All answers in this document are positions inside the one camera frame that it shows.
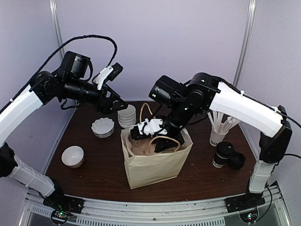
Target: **brown tabletop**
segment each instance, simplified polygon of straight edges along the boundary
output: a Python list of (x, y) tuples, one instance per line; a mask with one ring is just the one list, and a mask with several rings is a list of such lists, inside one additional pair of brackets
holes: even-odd
[[(132, 102), (137, 112), (143, 102)], [(153, 110), (158, 104), (150, 102)], [(159, 114), (166, 114), (162, 109)], [(97, 138), (91, 124), (103, 117), (92, 106), (76, 110), (63, 138), (54, 154), (47, 175), (55, 178), (66, 194), (85, 198), (124, 202), (173, 202), (217, 198), (246, 191), (255, 158), (239, 126), (234, 127), (225, 138), (236, 151), (242, 152), (246, 163), (240, 170), (229, 166), (218, 169), (212, 165), (215, 148), (209, 144), (210, 121), (187, 126), (194, 142), (190, 154), (177, 178), (131, 190), (127, 183), (120, 140), (121, 128), (117, 113), (106, 117), (115, 121), (115, 131), (108, 138)], [(85, 152), (85, 162), (78, 169), (63, 165), (61, 155), (72, 145), (78, 145)]]

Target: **robotic arm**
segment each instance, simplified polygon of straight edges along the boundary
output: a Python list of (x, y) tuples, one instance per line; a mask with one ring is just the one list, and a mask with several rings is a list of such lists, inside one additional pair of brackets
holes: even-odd
[[(245, 96), (243, 91), (222, 78), (206, 73), (196, 74), (187, 86), (162, 76), (149, 97), (171, 111), (161, 119), (146, 119), (131, 130), (135, 140), (165, 135), (183, 144), (180, 131), (197, 113), (212, 110), (233, 116), (261, 131), (260, 157), (249, 180), (247, 193), (226, 200), (228, 212), (248, 209), (264, 203), (262, 192), (274, 166), (282, 160), (292, 130), (285, 108), (267, 107)], [(156, 152), (176, 146), (173, 141), (157, 139)]]
[(57, 97), (73, 99), (80, 104), (91, 103), (95, 110), (103, 114), (127, 108), (127, 104), (105, 83), (114, 80), (122, 71), (116, 63), (108, 66), (109, 72), (102, 70), (95, 84), (81, 80), (87, 67), (92, 71), (90, 58), (68, 51), (60, 67), (52, 73), (43, 71), (30, 80), (29, 85), (0, 114), (0, 177), (9, 177), (39, 192), (44, 204), (55, 210), (81, 211), (81, 199), (64, 195), (59, 184), (26, 165), (5, 142), (8, 136), (34, 111)]

